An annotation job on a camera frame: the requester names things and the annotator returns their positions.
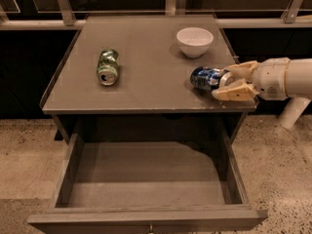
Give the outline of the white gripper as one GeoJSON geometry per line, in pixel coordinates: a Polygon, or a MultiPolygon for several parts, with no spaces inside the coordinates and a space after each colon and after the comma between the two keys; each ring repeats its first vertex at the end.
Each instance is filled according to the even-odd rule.
{"type": "Polygon", "coordinates": [[[261,63],[251,60],[226,66],[225,70],[239,80],[213,90],[212,96],[220,101],[249,101],[257,95],[265,100],[285,100],[285,73],[290,61],[270,58],[261,63]]]}

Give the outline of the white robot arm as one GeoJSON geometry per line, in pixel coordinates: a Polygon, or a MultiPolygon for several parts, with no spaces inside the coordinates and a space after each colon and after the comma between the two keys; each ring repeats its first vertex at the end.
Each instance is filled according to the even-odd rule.
{"type": "Polygon", "coordinates": [[[234,76],[230,84],[223,83],[212,91],[223,101],[248,101],[256,96],[265,100],[290,101],[278,117],[285,129],[290,129],[312,101],[312,59],[270,58],[225,67],[234,76]]]}

